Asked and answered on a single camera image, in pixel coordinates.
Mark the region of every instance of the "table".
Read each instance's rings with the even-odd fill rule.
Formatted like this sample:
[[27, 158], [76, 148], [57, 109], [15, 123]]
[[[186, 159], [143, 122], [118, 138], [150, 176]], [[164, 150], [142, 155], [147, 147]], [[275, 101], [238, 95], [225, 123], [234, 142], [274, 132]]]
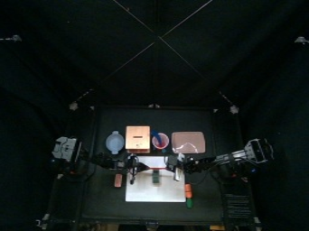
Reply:
[[[238, 117], [227, 109], [175, 108], [143, 106], [96, 106], [77, 110], [71, 118], [67, 136], [76, 136], [91, 154], [110, 151], [105, 138], [112, 131], [126, 134], [127, 125], [150, 125], [171, 137], [174, 132], [203, 132], [206, 152], [194, 158], [214, 157], [242, 149]], [[126, 154], [120, 151], [118, 158]], [[150, 155], [160, 154], [151, 150]], [[79, 222], [160, 225], [221, 225], [222, 201], [217, 182], [204, 177], [203, 183], [191, 185], [192, 208], [179, 202], [126, 202], [126, 187], [114, 187], [115, 172], [91, 166], [84, 182], [57, 180], [51, 199], [51, 217], [67, 220], [73, 227]], [[198, 182], [204, 173], [186, 176]]]

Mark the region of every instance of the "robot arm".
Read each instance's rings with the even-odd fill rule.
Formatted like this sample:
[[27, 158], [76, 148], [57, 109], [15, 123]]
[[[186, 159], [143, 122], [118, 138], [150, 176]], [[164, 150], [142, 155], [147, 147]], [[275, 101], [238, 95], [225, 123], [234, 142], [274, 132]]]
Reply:
[[188, 158], [183, 163], [183, 170], [186, 173], [191, 174], [194, 172], [208, 171], [215, 165], [227, 164], [230, 168], [233, 168], [237, 164], [246, 162], [257, 165], [266, 162], [269, 159], [274, 159], [271, 145], [267, 143], [266, 139], [253, 139], [245, 145], [243, 150], [237, 152], [211, 158], [202, 158], [199, 160], [194, 160], [192, 157]]

